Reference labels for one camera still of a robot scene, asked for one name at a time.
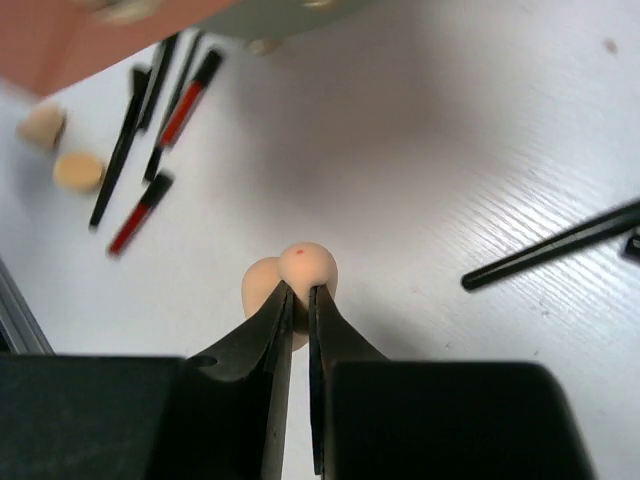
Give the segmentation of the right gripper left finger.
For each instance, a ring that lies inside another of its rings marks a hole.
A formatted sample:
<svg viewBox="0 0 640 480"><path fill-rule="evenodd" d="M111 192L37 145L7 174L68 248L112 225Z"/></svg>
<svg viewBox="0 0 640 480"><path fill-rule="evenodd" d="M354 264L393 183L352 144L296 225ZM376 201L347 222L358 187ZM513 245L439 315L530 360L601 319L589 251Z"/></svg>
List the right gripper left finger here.
<svg viewBox="0 0 640 480"><path fill-rule="evenodd" d="M277 479L295 298L188 359L1 359L5 479Z"/></svg>

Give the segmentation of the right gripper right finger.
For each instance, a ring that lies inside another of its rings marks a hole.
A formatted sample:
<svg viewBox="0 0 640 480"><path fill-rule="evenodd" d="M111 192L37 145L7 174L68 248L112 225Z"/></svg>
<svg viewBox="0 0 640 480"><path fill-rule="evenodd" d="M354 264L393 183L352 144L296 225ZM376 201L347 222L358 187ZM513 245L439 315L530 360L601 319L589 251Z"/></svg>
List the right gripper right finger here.
<svg viewBox="0 0 640 480"><path fill-rule="evenodd" d="M314 470L324 479L591 479L564 392L519 361L399 361L309 299Z"/></svg>

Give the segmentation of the gourd sponge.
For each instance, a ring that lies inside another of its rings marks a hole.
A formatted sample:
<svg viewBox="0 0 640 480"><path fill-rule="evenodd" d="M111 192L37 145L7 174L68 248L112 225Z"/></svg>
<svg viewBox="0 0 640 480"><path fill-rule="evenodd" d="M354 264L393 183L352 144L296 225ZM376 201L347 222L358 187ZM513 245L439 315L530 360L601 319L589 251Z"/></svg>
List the gourd sponge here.
<svg viewBox="0 0 640 480"><path fill-rule="evenodd" d="M279 257L256 261L242 280L241 297L246 319L260 310L281 282L291 288L301 308L293 322L293 350L297 351L309 339L311 289L326 286L334 298L338 284L337 263L324 246L313 242L298 242L287 247Z"/></svg>
<svg viewBox="0 0 640 480"><path fill-rule="evenodd" d="M16 127L16 136L43 151L55 151L67 123L66 111L55 103L34 107Z"/></svg>

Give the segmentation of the teardrop beige makeup sponge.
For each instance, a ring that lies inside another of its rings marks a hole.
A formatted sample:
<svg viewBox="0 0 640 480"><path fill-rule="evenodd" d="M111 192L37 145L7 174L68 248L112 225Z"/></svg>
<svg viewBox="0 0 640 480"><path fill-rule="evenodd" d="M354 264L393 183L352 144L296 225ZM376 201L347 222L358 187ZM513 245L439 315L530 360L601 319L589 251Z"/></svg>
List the teardrop beige makeup sponge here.
<svg viewBox="0 0 640 480"><path fill-rule="evenodd" d="M100 187L104 175L105 166L96 155L76 151L57 158L52 178L58 187L74 192L88 193Z"/></svg>

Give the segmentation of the orange top drawer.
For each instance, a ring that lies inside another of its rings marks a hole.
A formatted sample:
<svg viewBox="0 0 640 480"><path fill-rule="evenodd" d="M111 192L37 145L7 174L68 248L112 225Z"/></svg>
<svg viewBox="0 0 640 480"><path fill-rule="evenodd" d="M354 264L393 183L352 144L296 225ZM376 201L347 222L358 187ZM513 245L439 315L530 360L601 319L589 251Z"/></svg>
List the orange top drawer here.
<svg viewBox="0 0 640 480"><path fill-rule="evenodd" d="M1 82L49 96L233 4L2 0Z"/></svg>

